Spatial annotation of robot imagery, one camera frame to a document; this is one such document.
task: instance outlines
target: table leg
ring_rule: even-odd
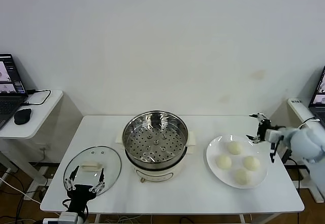
[[[100,222],[101,215],[96,214],[95,222],[94,223],[99,223]]]
[[[27,158],[18,150],[12,143],[6,142],[9,148],[9,159],[15,163],[22,171],[34,179],[39,185],[45,185],[46,178],[42,173],[38,172],[31,164],[28,163]]]
[[[2,154],[2,152],[0,152],[0,164],[4,165],[6,168],[10,168],[10,170],[13,171],[13,172],[18,171],[18,168],[15,165],[13,165],[8,160],[8,158],[4,154]]]
[[[263,215],[259,216],[258,218],[255,218],[254,220],[252,220],[251,224],[265,224],[265,223],[269,222],[270,220],[272,220],[273,218],[276,218],[280,214],[281,213],[263,214]]]
[[[240,215],[239,215],[239,218],[240,218],[240,223],[241,223],[241,224],[246,224],[246,222],[245,222],[245,218],[244,218],[244,215],[243,215],[243,214],[240,214]]]
[[[324,203],[324,199],[318,190],[316,184],[311,180],[310,175],[306,169],[299,169],[300,174],[303,177],[303,180],[300,180],[300,189],[307,188],[309,189],[311,195],[313,195],[316,203]],[[298,181],[293,181],[296,188],[298,188]]]
[[[2,179],[6,180],[6,178],[9,176],[9,173],[11,171],[13,172],[17,172],[18,168],[12,164],[8,158],[2,154],[2,152],[0,152],[0,164],[2,164],[3,166],[5,166],[7,168],[6,172],[2,175]]]

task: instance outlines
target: white robotic arm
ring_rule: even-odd
[[[263,114],[253,114],[251,117],[259,120],[257,136],[247,137],[253,143],[267,141],[271,143],[271,161],[280,143],[284,144],[294,154],[302,157],[310,171],[310,177],[317,187],[325,193],[325,138],[312,129],[295,129],[292,127],[271,126],[271,121]]]

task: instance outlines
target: black cable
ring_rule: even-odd
[[[33,104],[33,103],[30,103],[30,102],[25,102],[25,103],[21,103],[21,106],[40,106],[42,104],[44,104],[44,102],[47,100],[47,98],[49,98],[49,96],[51,95],[51,90],[50,89],[44,89],[44,90],[35,90],[35,89],[32,89],[32,90],[27,90],[27,93],[28,94],[33,94],[33,93],[38,93],[38,92],[45,92],[45,91],[49,91],[48,95],[45,97],[45,99],[39,103],[39,104]]]
[[[19,219],[21,219],[21,218],[19,217],[19,215],[20,215],[20,212],[21,212],[21,209],[22,209],[22,205],[23,205],[23,202],[24,202],[24,197],[25,197],[25,195],[22,195],[22,196],[20,197],[20,200],[19,200],[19,203],[18,203],[18,206],[17,206],[17,209],[16,209],[16,220],[15,220],[15,224],[17,224],[17,221],[18,221]]]
[[[22,182],[19,180],[19,178],[16,177],[14,174],[12,174],[12,173],[10,173],[10,172],[4,172],[4,171],[0,171],[0,173],[7,173],[8,175],[13,176],[14,178],[16,178],[16,179],[18,180],[18,182],[20,183],[22,190],[25,191],[25,190],[24,190],[24,185],[23,185]]]
[[[303,122],[302,124],[304,124],[304,123],[308,122],[308,121],[309,121],[309,120],[311,120],[311,119],[318,119],[318,118],[317,118],[317,117],[315,117],[315,116],[313,116],[313,117],[310,117],[310,118],[308,118],[308,119],[304,120],[304,122]]]
[[[63,206],[66,207],[67,209],[69,209],[69,206],[66,205],[66,202],[68,202],[68,201],[71,201],[71,199],[66,199],[66,200],[62,201]]]
[[[86,211],[87,211],[87,213],[86,213],[86,219],[88,219],[88,216],[89,216],[89,210],[88,210],[88,206],[86,205]]]
[[[289,158],[288,160],[293,161],[296,164],[296,166],[298,166],[298,163],[294,159]],[[300,173],[299,173],[299,168],[297,168],[297,172],[298,172],[298,194],[300,196]],[[297,213],[297,224],[299,224],[299,212]]]
[[[194,221],[192,221],[190,218],[186,217],[186,216],[182,216],[180,219],[179,219],[179,224],[182,224],[182,220],[183,219],[187,219],[189,222],[193,223],[194,224]]]
[[[15,217],[13,217],[13,216],[8,216],[8,215],[2,215],[2,216],[0,216],[0,219],[1,218],[11,218],[11,219],[15,219]]]

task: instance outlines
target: white table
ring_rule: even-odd
[[[220,134],[244,137],[256,133],[258,121],[246,116],[181,116],[196,135],[193,154],[175,178],[159,183],[141,183],[124,151],[115,143],[132,116],[85,116],[74,135],[42,201],[43,211],[66,211],[63,174],[70,160],[92,146],[109,146],[121,157],[122,169],[116,183],[104,194],[88,202],[89,212],[97,214],[244,214],[263,213],[265,223],[284,212],[304,210],[295,186],[279,156],[269,168],[265,181],[255,189],[236,189],[221,182],[208,169],[205,150]],[[269,152],[264,143],[263,150]]]
[[[28,97],[28,102],[30,103],[40,103],[45,97],[48,95],[48,91],[34,93]],[[21,152],[14,144],[15,142],[11,139],[30,139],[32,138],[37,131],[42,126],[45,119],[54,109],[56,104],[62,98],[63,92],[61,90],[52,90],[51,95],[44,102],[44,104],[40,106],[23,106],[18,110],[31,108],[31,116],[29,122],[23,125],[16,125],[14,122],[14,118],[12,117],[7,124],[0,129],[0,139],[2,142],[2,149],[9,152],[9,160],[11,160],[14,164],[16,164],[21,170],[23,170],[27,175],[29,175],[32,179],[34,179],[33,183],[30,185],[28,191],[35,191],[39,185],[45,185],[46,178],[43,174],[46,172],[47,167],[41,167],[39,171],[37,171],[34,167],[32,167],[27,158],[24,155],[24,152]],[[4,155],[0,154],[0,163],[4,164],[8,170],[16,171],[16,167],[14,165],[8,165]]]
[[[311,99],[308,98],[290,98],[288,99],[288,104],[292,108],[293,112],[297,115],[301,122],[313,117],[314,115],[308,109],[308,105]],[[307,122],[304,126],[309,127],[317,132],[318,135],[322,135],[325,138],[325,129],[324,127],[317,121],[310,121]],[[301,175],[303,176],[303,180],[300,181],[300,188],[307,188],[309,189],[310,193],[313,195],[315,202],[317,203],[324,203],[325,193],[321,193],[316,184],[311,180],[310,175],[307,170],[299,169]],[[298,187],[298,181],[294,181],[296,187]]]

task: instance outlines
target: cable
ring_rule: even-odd
[[[120,221],[136,219],[136,218],[138,218],[138,217],[140,217],[140,216],[143,216],[143,215],[138,215],[138,216],[130,217],[130,218],[127,217],[127,216],[121,216],[121,217],[118,219],[117,223],[120,223]]]
[[[14,190],[17,190],[18,192],[22,193],[23,195],[25,195],[27,198],[29,198],[30,200],[33,200],[34,202],[41,204],[40,202],[38,202],[37,200],[34,200],[33,198],[29,197],[27,194],[25,194],[24,192],[20,191],[19,189],[11,186],[9,183],[7,183],[6,181],[4,181],[1,177],[0,179],[2,180],[2,182],[4,182],[6,185],[8,185],[9,187],[13,188]]]
[[[310,118],[308,118],[308,119],[304,120],[303,124],[304,124],[304,123],[306,123],[306,122],[308,122],[308,121],[309,121],[309,120],[311,120],[311,119],[317,119],[317,117],[315,117],[315,116],[313,116],[313,117],[310,117]]]
[[[37,163],[35,163],[34,165],[32,165],[32,167],[35,167],[35,166],[37,166],[38,165],[38,163],[40,163],[40,162],[42,162],[43,160],[45,160],[45,148],[42,148],[42,149],[40,149],[42,152],[43,152],[43,158],[39,161],[39,162],[37,162]]]
[[[68,201],[71,201],[71,199],[66,199],[66,200],[62,201],[63,206],[66,207],[67,209],[69,209],[69,206],[66,205],[66,202],[68,202]]]
[[[8,215],[2,215],[2,216],[0,216],[0,219],[2,219],[2,218],[11,218],[11,219],[15,219],[15,217],[13,217],[13,216],[8,216]]]
[[[22,182],[19,180],[19,178],[16,177],[14,174],[12,174],[12,173],[10,173],[10,172],[4,172],[4,171],[0,171],[0,173],[7,173],[8,175],[13,176],[14,178],[16,178],[16,179],[18,180],[18,182],[20,183],[21,188],[23,189],[23,191],[25,191],[25,189],[24,189],[24,185],[23,185]],[[3,191],[3,190],[0,190],[0,192],[3,192],[4,194],[9,194],[9,195],[19,195],[19,194],[8,193],[8,192]]]
[[[30,105],[33,105],[33,106],[40,106],[42,104],[44,104],[44,102],[47,100],[47,98],[49,98],[49,96],[51,95],[51,90],[50,89],[44,89],[44,90],[35,90],[35,89],[32,89],[32,90],[27,90],[27,94],[34,94],[34,93],[38,93],[38,92],[45,92],[45,91],[49,91],[48,95],[45,97],[45,99],[39,103],[39,104],[33,104],[33,103],[30,103],[30,102],[25,102],[25,103],[21,103],[21,106],[30,106]]]
[[[304,122],[298,127],[298,129],[301,129],[301,127],[303,125],[305,125],[306,123],[311,122],[311,121],[320,121],[320,120],[317,117],[315,117],[315,116],[310,117],[310,118],[304,120]]]
[[[187,219],[189,222],[193,223],[194,224],[194,221],[192,221],[190,218],[186,217],[186,216],[182,216],[180,219],[179,219],[179,224],[182,224],[182,220],[183,219]]]
[[[294,159],[289,158],[288,160],[293,161],[296,164],[296,166],[298,166],[298,163]],[[300,173],[299,173],[299,168],[297,168],[297,172],[298,172],[298,194],[300,195]],[[299,212],[297,213],[297,224],[299,224]]]
[[[86,205],[86,219],[88,219],[88,217],[89,217],[89,209],[88,209],[88,206]]]
[[[31,220],[31,221],[33,221],[33,222],[36,222],[34,219],[30,219],[30,218],[20,219],[20,220],[18,220],[18,221],[24,221],[24,220]],[[18,221],[11,221],[11,222],[7,222],[7,223],[3,223],[3,224],[10,224],[10,223],[18,222]]]

